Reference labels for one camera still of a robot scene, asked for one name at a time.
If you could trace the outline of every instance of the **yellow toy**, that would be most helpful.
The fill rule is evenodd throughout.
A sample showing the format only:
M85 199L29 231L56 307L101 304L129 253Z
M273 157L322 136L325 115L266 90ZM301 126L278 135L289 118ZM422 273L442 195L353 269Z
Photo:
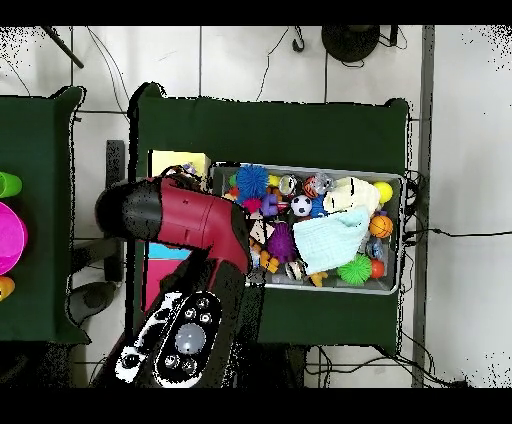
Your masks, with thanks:
M379 181L377 183L373 184L375 187L377 187L377 190L379 190L380 193L380 204L384 204L393 197L393 189L388 183L385 183L383 181Z
M14 291L14 281L9 277L0 277L0 302Z
M325 271L317 272L308 276L315 287L322 287L322 280L328 277Z
M279 187L280 177L276 177L275 175L268 176L268 185L272 187Z

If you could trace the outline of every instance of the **orange ball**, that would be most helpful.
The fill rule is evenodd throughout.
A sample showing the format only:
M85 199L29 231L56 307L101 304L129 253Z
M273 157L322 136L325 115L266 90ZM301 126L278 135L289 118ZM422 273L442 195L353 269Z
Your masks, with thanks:
M377 215L370 221L370 233L375 237L386 238L393 232L393 222L385 215Z
M370 278L380 278L384 275L384 262L372 259L372 273Z

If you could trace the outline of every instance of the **soccer ball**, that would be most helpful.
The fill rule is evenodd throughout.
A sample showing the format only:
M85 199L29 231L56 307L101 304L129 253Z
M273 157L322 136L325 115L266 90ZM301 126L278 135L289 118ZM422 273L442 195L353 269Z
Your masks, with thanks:
M296 216L308 216L313 205L311 204L310 198L301 194L293 198L291 206Z

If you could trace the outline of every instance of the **green spiky ball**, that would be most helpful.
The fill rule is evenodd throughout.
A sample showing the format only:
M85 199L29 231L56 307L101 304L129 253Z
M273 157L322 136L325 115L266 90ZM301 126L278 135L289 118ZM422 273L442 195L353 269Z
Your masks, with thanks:
M368 256L358 253L348 264L338 267L336 272L346 283L362 286L372 275L372 261Z

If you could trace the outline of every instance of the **blue toy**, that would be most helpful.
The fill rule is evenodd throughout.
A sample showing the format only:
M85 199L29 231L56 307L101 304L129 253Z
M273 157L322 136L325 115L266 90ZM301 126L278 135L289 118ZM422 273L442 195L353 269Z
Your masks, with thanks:
M319 195L314 199L311 199L311 216L313 218L320 218L322 216L329 215L327 211L324 209L324 195Z
M268 171L262 166L245 165L236 174L236 185L240 190L237 203L247 199L261 199L267 192Z

